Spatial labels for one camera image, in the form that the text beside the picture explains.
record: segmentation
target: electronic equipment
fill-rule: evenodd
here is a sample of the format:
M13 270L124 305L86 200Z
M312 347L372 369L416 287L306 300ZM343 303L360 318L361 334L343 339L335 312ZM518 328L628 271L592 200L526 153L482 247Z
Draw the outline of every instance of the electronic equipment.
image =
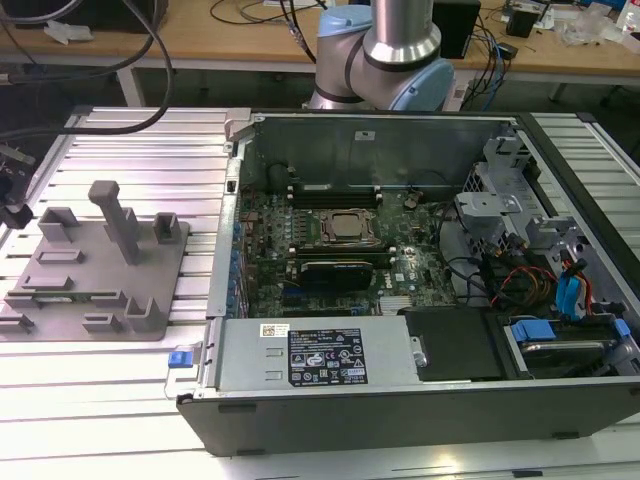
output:
M511 8L509 22L507 23L507 35L529 38L533 25L539 18L540 11L538 7L526 3L514 5Z
M68 0L2 0L5 13L13 17L33 17L55 11L68 3ZM134 0L135 6L151 20L154 0ZM160 18L163 18L169 6L169 0L157 0ZM84 0L71 13L58 21L70 25L86 25L94 31L117 31L146 33L146 29L129 9L119 1ZM42 25L16 25L17 28L42 28Z
M209 452L575 438L640 411L640 261L552 127L242 109L225 130L210 323L172 363L199 362L177 408Z
M436 0L433 23L442 32L442 58L464 58L480 12L479 0Z

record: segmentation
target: blue tab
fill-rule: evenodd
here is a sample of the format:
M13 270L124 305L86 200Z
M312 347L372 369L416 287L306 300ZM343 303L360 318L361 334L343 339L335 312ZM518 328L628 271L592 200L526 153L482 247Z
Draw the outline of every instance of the blue tab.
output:
M622 318L616 318L613 321L613 325L614 327L616 327L618 335L620 335L621 337L628 337L629 335L631 335L629 325L627 325L627 322L625 322Z
M519 320L511 325L516 342L531 342L542 340L555 340L556 334L551 328L551 322L543 319Z
M171 352L169 354L169 368L193 367L193 352Z
M580 320L576 313L576 302L580 296L581 284L576 277L561 276L556 288L556 307L571 320Z

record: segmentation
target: warning label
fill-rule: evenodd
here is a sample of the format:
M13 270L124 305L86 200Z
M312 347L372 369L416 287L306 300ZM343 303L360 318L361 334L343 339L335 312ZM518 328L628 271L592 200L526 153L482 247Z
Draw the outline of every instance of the warning label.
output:
M360 329L290 330L289 383L294 387L368 383Z

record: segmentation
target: black power cable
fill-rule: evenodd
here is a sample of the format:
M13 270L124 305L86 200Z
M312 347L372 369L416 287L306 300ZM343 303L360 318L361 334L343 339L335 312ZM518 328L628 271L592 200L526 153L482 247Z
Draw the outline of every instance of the black power cable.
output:
M122 128L78 128L78 127L61 127L61 128L48 128L48 127L36 127L36 128L23 128L20 130L13 130L9 132L4 132L0 134L0 142L6 142L9 140L14 140L17 138L24 137L32 137L37 135L125 135L130 133L136 133L145 128L150 127L154 123L156 123L169 109L169 103L171 102L171 97L173 96L173 88L174 88L174 72L173 66L171 65L171 57L169 57L169 53L162 42L162 39L158 35L156 29L149 23L149 21L144 17L144 15L140 12L140 10L133 4L133 0L122 0L122 2L127 6L127 8L133 13L136 18L142 23L145 29L149 32L149 35L153 38L155 42L158 43L160 47L160 51L162 52L162 56L165 62L165 69L167 72L167 89L165 91L164 98L162 99L162 104L158 108L158 110L151 115L148 119L136 124L131 125L129 127Z
M218 8L223 2L225 2L226 0L217 0L216 3L214 3L211 8L209 9L209 15L218 20L219 22L222 23L226 23L227 25L261 25L263 23L269 23L272 22L273 20L278 20L279 18L285 18L285 15L283 13L280 13L278 15L274 15L272 17L268 17L268 18L259 18L259 19L247 19L246 22L238 22L236 20L227 20L226 18L222 18L219 15L217 15L215 13L216 8ZM253 3L253 4L249 4L246 5L244 7L242 7L241 11L244 12L247 8L258 5L262 2L257 2L257 3ZM320 5L322 7L323 10L327 9L327 6L325 5L325 2L322 0L317 0L316 3L318 5ZM316 5L308 5L306 7L300 7L300 8L296 8L295 10L298 12L301 12L303 10L308 10L310 8L315 8Z
M307 57L309 57L309 60L311 60L311 62L313 63L316 63L316 56L313 54L313 52L309 48L309 45L307 44L307 41L304 38L304 34L300 29L300 25L298 24L298 18L296 17L293 0L289 0L291 17L289 17L289 13L287 13L287 9L284 6L284 0L280 0L280 8L282 10L282 14L284 15L284 19L287 22L287 25L289 25L289 32L293 36L293 39L300 46L300 48L302 48L304 53L307 54Z
M153 20L152 26L153 29L157 31L158 26L160 24L160 11L158 9L157 0L154 1L154 9L153 9ZM114 65L110 65L108 67L98 67L91 70L84 70L82 72L72 72L72 73L59 73L59 74L41 74L41 75L21 75L21 74L9 74L7 79L9 83L12 85L23 85L28 83L41 83L41 82L67 82L73 80L88 80L91 78L102 77L105 75L111 75L112 73L116 73L118 70L122 70L126 68L142 57L146 55L146 53L153 45L153 36L149 35L147 40L142 45L142 48L138 50L131 57L122 60Z
M0 19L4 22L14 23L16 25L39 25L41 23L47 23L49 20L57 20L60 17L64 17L75 10L82 2L83 0L70 0L69 3L55 12L39 15L37 17L8 17L0 10Z

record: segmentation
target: wooden workbench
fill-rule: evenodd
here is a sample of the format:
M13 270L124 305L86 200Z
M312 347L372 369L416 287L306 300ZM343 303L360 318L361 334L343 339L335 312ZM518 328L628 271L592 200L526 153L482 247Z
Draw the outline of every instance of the wooden workbench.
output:
M226 0L218 8L220 17L243 21L236 5L248 0ZM168 15L160 34L176 68L205 70L268 70L312 72L306 55L295 44L288 29L280 25L228 25L209 15L212 0L171 0ZM501 4L500 0L485 0L481 11L483 19L490 9ZM276 7L257 6L251 13L256 16L272 16L279 13ZM315 50L315 32L319 9L308 9L298 14L300 25L312 50ZM557 34L550 31L532 33L528 39L506 37L505 24L485 20L486 26L498 38L519 48L510 75L514 80L539 80L553 82L640 84L640 55L634 55L623 46L605 41L600 45L566 47ZM18 30L18 41L43 63L68 65L109 64L136 52L145 35L118 32L95 32L95 40L88 43L61 45L47 37L41 30ZM7 35L0 32L0 58L24 61L15 53ZM486 64L486 52L474 41L463 60L454 60L459 71L475 72ZM159 49L154 46L137 67L161 67ZM139 88L131 70L121 73L125 96L136 105Z

